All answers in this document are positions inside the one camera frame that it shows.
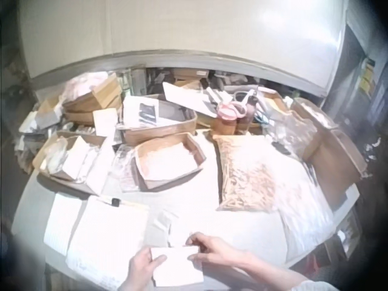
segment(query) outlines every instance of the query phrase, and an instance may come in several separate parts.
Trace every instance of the white sleeve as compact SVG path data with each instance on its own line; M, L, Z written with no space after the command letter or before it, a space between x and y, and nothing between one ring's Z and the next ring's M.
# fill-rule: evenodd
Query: white sleeve
M338 291L338 289L326 282L304 281L291 291Z

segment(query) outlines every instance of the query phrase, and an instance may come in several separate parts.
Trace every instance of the packaging material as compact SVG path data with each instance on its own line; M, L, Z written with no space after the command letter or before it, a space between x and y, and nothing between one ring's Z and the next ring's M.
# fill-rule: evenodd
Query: packaging material
M333 213L319 186L310 180L304 166L280 153L276 164L276 208L282 217L287 240L287 261L312 251L335 231Z
M209 75L209 70L174 68L172 69L172 73L175 79L178 80L199 80L202 78L207 78Z
M217 136L222 167L220 210L275 209L276 173L272 155L278 152L263 136Z
M137 96L129 96L128 98L134 100L127 104L131 104L131 102L139 104L146 101L148 102L148 100L151 99ZM126 144L130 146L137 146L138 144L153 138L162 138L163 136L174 135L182 132L195 132L197 115L193 110L167 101L153 99L153 102L157 102L157 108L159 108L158 113L155 112L155 114L158 114L158 123L154 127L131 128L124 124L117 127L122 130ZM123 119L126 119L125 105L123 111Z
M309 119L300 118L295 112L278 115L275 122L265 126L264 133L280 142L288 151L303 158L306 148L314 142L317 129Z
M327 201L334 209L346 198L346 189L358 182L367 169L356 145L339 129L326 133L310 162Z
M122 106L121 97L116 96L115 99L106 108L115 108L117 111ZM68 112L65 111L65 117L68 121L73 121L77 124L94 125L93 112Z
M61 99L66 112L92 112L101 110L121 94L122 89L116 74L112 74L102 81L102 78L93 79L87 76L70 80Z
M40 129L45 129L61 121L62 104L59 96L43 101L35 116L36 123Z
M139 178L135 161L135 149L122 144L116 152L110 173L119 180L121 190L133 192L139 190Z
M206 160L205 154L189 133L146 141L136 147L135 158L148 189L200 171Z
M40 169L57 178L76 181L89 150L90 146L80 136L58 138L45 149Z
M99 152L97 157L94 159L94 163L89 170L89 174L86 177L86 180L82 183L77 181L66 181L50 175L46 170L41 169L42 163L45 161L46 154L45 150L54 144L58 138L71 138L71 137L82 137L82 139L93 146L99 147ZM39 170L44 176L60 183L65 186L71 187L73 189L86 192L93 195L100 195L102 193L105 181L107 179L108 172L112 166L113 159L115 158L115 153L112 149L112 146L109 142L106 141L106 137L103 136L92 136L84 135L79 133L72 132L62 132L57 131L52 134L51 137L43 145L42 149L38 152L33 160L33 166L35 169Z

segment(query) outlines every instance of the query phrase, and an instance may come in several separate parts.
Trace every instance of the work table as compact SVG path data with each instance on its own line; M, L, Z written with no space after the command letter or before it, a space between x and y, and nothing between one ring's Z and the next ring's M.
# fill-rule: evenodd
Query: work table
M191 219L195 219L198 217L200 219L202 217L203 219L206 217L206 213L213 212L219 205L219 173L214 145L206 140L203 132L200 132L195 138L207 157L204 167L199 173L175 182L173 187L169 185L159 192L122 193L117 179L109 176L106 181L103 196L147 204L150 207L144 238L145 245L167 246L168 234L153 223L163 210L174 213L180 218L191 217ZM79 275L67 267L65 256L43 243L47 221L55 194L58 192L77 196L83 200L78 220L73 228L74 232L85 209L88 195L51 181L34 170L19 202L12 225L12 234L19 235L34 251L45 253L46 263L50 266L73 279L81 279ZM359 195L356 185L352 185L347 190L345 202L334 213L336 226L352 209ZM270 263L290 267L308 254L300 254L295 259L286 262L287 242L278 212L224 212L220 215L224 215L224 226L228 230L227 236L233 236L233 241L229 243L239 249L249 250ZM238 281L236 276L242 276L244 279ZM249 288L252 283L246 276L238 272L228 273L224 269L217 268L210 270L206 266L204 266L204 277L203 284L181 287L179 290L225 290L235 286Z

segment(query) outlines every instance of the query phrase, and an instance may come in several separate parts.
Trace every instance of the plastic bag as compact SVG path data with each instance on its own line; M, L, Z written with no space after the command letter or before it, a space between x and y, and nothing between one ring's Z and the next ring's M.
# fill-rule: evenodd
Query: plastic bag
M291 112L279 115L276 121L269 122L265 127L265 133L302 158L304 150L312 142L317 129L311 120L301 119Z
M67 140L60 137L45 149L45 169L49 174L58 173L67 157Z
M219 210L272 211L277 183L272 155L263 136L214 135L221 155L222 203Z
M123 192L139 190L139 180L133 147L122 144L116 152L111 171L112 176L119 179Z
M273 163L278 165L279 183L275 204L284 224L290 261L312 251L334 233L333 213L300 162L282 155Z

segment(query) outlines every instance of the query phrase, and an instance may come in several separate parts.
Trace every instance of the paper sheet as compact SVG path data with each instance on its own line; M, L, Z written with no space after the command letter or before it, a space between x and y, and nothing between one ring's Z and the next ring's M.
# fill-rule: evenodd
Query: paper sheet
M44 243L66 256L72 228L77 219L82 201L57 193L48 218Z
M202 283L204 281L202 265L200 263L194 265L187 259L190 255L198 252L199 247L152 248L152 259L161 255L167 256L167 260L153 272L156 287Z
M93 119L96 128L96 135L109 136L112 138L116 132L118 122L117 109L107 108L93 111Z
M147 206L113 207L91 196L70 243L68 267L107 290L116 290L142 245L147 219Z

